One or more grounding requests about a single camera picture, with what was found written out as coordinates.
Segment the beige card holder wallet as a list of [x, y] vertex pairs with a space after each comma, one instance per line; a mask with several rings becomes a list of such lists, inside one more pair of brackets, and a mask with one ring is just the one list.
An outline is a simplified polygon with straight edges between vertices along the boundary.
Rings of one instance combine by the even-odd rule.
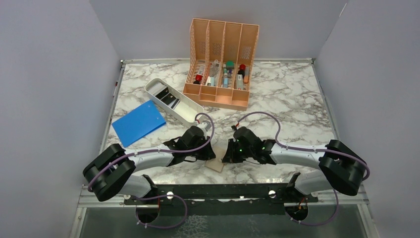
[[226, 154], [227, 145], [216, 145], [213, 147], [213, 151], [215, 153], [215, 158], [206, 161], [205, 167], [218, 173], [221, 173], [225, 165], [222, 159]]

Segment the white oblong tray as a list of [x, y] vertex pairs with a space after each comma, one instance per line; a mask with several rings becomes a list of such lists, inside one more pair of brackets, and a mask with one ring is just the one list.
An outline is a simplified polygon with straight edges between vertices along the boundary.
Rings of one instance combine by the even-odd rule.
[[204, 112], [202, 106], [162, 79], [155, 78], [149, 81], [145, 86], [145, 91], [156, 105], [187, 127], [195, 125], [196, 114]]

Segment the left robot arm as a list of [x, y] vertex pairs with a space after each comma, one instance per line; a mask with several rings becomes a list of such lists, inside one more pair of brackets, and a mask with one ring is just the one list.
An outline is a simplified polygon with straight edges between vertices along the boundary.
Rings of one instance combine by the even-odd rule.
[[147, 175], [136, 176], [135, 172], [154, 167], [170, 167], [185, 162], [187, 157], [207, 161], [215, 158], [212, 150], [209, 122], [191, 126], [182, 136], [164, 142], [155, 148], [141, 149], [129, 154], [120, 144], [106, 148], [82, 174], [88, 182], [88, 190], [98, 201], [107, 201], [114, 196], [130, 195], [143, 203], [151, 203], [157, 187]]

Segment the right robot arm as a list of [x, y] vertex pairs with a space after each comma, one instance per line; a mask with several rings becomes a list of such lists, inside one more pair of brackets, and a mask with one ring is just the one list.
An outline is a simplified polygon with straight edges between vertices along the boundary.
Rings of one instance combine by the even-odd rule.
[[291, 146], [274, 139], [261, 140], [250, 129], [235, 130], [222, 161], [242, 163], [248, 158], [259, 164], [291, 164], [313, 168], [306, 174], [297, 173], [286, 187], [286, 196], [293, 202], [313, 192], [334, 189], [348, 196], [358, 194], [370, 170], [366, 162], [340, 140], [326, 145]]

